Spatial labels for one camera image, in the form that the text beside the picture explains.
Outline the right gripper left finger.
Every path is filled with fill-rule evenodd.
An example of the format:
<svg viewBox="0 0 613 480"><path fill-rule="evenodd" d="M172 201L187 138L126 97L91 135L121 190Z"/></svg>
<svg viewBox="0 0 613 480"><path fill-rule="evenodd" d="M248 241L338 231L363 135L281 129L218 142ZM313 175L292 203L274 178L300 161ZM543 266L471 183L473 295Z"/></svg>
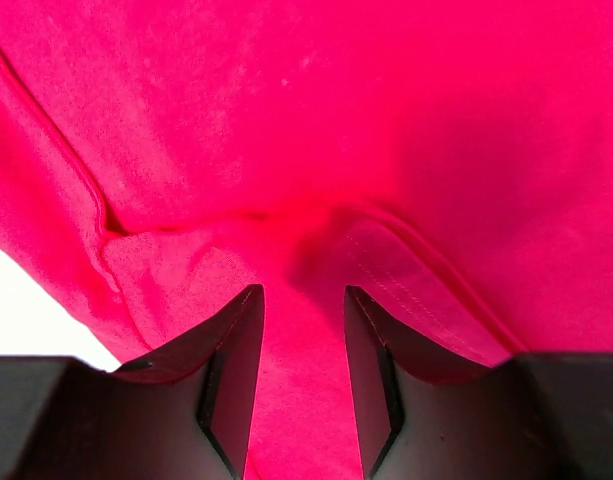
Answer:
<svg viewBox="0 0 613 480"><path fill-rule="evenodd" d="M0 479L242 478L263 328L251 285L112 372L0 356Z"/></svg>

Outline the red t-shirt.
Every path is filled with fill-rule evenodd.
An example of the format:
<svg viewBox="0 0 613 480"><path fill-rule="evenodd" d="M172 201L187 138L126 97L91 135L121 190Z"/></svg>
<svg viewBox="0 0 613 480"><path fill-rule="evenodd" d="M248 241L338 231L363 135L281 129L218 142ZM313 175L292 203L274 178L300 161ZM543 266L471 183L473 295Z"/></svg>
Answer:
<svg viewBox="0 0 613 480"><path fill-rule="evenodd" d="M0 1L0 248L124 361L262 284L246 475L356 479L349 285L613 351L613 1Z"/></svg>

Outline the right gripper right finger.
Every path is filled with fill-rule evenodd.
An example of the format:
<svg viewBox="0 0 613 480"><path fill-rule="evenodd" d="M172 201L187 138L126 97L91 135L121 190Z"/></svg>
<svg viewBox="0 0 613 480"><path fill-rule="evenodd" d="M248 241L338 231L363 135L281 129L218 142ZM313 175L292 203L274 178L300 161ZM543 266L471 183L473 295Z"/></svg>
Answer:
<svg viewBox="0 0 613 480"><path fill-rule="evenodd" d="M613 479L613 353L529 353L486 367L363 289L345 340L368 479Z"/></svg>

